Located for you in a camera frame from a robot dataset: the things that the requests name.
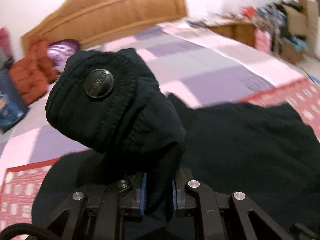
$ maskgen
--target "floor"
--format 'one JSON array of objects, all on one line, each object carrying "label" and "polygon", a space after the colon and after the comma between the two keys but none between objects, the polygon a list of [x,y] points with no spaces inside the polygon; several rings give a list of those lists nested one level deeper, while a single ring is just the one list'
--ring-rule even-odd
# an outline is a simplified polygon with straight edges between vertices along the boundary
[{"label": "floor", "polygon": [[302,70],[304,69],[310,76],[314,76],[320,80],[320,60],[315,58],[305,57],[305,59],[296,65],[291,65],[287,63],[291,68],[297,70],[299,73],[307,76],[306,73]]}]

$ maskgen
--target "black snap button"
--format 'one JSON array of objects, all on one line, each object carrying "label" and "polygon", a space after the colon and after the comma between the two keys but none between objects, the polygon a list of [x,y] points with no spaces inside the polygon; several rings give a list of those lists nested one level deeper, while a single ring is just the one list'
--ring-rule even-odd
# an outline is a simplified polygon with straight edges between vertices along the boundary
[{"label": "black snap button", "polygon": [[103,68],[91,71],[84,80],[84,91],[91,98],[103,98],[113,88],[112,74]]}]

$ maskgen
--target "wooden nightstand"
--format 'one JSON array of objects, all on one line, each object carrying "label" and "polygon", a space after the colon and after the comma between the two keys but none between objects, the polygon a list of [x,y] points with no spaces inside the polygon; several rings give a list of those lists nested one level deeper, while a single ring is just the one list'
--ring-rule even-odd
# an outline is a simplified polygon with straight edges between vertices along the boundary
[{"label": "wooden nightstand", "polygon": [[250,47],[255,47],[256,41],[254,33],[256,31],[256,27],[253,23],[233,22],[225,25],[206,27],[214,33],[234,39]]}]

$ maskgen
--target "red patterned mat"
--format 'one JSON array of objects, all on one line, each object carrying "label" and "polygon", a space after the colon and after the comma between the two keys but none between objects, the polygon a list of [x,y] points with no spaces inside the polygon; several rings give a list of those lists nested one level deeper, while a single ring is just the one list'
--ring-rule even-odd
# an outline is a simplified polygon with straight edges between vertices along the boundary
[{"label": "red patterned mat", "polygon": [[[58,159],[6,170],[0,196],[0,231],[16,223],[31,223],[32,203],[42,181]],[[24,240],[27,236],[14,239]]]},{"label": "red patterned mat", "polygon": [[258,106],[274,106],[288,102],[302,120],[313,128],[318,140],[320,139],[320,86],[308,78],[255,94],[241,101]]}]

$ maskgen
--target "blue plastic bag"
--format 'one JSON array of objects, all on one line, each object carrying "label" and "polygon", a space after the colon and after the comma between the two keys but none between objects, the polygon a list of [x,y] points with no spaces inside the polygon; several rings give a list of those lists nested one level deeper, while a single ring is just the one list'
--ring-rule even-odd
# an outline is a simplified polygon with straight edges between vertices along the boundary
[{"label": "blue plastic bag", "polygon": [[0,71],[0,130],[5,133],[21,121],[29,108],[12,83],[7,69]]}]

